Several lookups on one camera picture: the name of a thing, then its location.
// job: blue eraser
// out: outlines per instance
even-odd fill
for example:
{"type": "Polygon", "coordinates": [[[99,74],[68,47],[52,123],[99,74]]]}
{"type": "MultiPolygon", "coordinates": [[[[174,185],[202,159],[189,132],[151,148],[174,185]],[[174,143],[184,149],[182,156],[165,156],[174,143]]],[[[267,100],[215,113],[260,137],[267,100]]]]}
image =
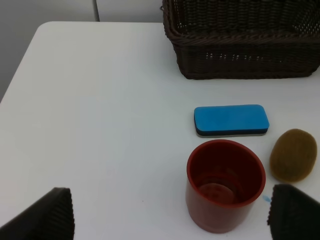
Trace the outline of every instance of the blue eraser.
{"type": "Polygon", "coordinates": [[[197,107],[194,123],[200,136],[263,135],[269,128],[261,105],[197,107]]]}

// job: wicker basket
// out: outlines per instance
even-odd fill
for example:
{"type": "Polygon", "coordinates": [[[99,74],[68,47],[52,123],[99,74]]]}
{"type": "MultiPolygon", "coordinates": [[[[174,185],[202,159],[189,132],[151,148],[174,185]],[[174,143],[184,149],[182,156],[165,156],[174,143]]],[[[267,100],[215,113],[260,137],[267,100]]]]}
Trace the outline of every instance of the wicker basket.
{"type": "Polygon", "coordinates": [[[310,76],[320,65],[320,0],[163,0],[187,79],[310,76]]]}

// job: white wall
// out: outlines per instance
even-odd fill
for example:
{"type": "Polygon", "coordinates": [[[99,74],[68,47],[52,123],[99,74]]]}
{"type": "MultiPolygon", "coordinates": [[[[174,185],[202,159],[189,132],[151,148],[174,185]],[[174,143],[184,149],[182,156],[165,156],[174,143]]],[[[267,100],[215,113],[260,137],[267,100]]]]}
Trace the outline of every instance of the white wall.
{"type": "Polygon", "coordinates": [[[93,0],[0,0],[0,100],[37,28],[49,21],[95,21],[93,0]]]}
{"type": "Polygon", "coordinates": [[[162,0],[96,0],[102,22],[161,23],[162,0]]]}

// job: kiwi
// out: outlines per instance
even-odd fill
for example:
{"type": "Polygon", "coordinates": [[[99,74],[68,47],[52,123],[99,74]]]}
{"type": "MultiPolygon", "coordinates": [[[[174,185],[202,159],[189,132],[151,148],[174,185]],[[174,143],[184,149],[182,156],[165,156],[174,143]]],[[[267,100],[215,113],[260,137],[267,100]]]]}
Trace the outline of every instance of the kiwi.
{"type": "Polygon", "coordinates": [[[291,129],[275,143],[270,156],[272,175],[285,183],[295,183],[306,178],[317,159],[317,143],[303,130],[291,129]]]}

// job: red cup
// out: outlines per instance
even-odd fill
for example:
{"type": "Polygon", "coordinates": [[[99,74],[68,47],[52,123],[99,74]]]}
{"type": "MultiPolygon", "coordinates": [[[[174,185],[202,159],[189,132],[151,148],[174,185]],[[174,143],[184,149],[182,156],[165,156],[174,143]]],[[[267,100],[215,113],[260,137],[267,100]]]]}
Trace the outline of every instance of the red cup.
{"type": "Polygon", "coordinates": [[[186,204],[192,220],[211,233],[226,233],[247,217],[266,184],[261,161],[249,148],[212,140],[191,153],[186,204]]]}

